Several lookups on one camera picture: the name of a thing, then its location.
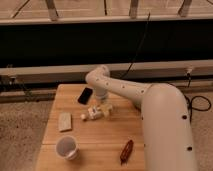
black phone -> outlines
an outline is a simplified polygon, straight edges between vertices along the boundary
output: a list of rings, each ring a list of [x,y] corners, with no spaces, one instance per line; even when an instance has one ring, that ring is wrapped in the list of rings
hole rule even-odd
[[[91,88],[88,88],[88,87],[84,88],[83,92],[78,98],[78,102],[81,104],[87,104],[92,93],[93,93],[93,90]]]

paper cup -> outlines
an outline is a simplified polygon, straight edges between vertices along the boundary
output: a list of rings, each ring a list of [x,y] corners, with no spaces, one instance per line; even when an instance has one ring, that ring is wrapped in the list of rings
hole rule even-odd
[[[56,153],[67,159],[73,160],[77,156],[78,148],[76,140],[72,136],[65,136],[58,140],[56,144]]]

sausage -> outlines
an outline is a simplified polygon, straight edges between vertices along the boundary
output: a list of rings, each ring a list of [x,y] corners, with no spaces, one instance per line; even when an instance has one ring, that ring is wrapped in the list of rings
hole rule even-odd
[[[129,140],[120,155],[121,165],[126,163],[133,149],[133,141]]]

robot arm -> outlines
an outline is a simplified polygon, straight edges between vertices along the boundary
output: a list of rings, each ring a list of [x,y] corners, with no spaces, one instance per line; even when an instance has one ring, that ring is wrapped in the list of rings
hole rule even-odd
[[[101,65],[86,76],[99,100],[107,91],[130,99],[141,109],[147,171],[197,171],[187,103],[169,84],[143,84],[110,78]]]

black wall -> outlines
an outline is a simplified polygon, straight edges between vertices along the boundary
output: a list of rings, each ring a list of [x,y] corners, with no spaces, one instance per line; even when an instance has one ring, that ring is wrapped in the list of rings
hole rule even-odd
[[[0,67],[130,62],[146,22],[0,26]],[[150,21],[136,61],[213,59],[213,20]]]

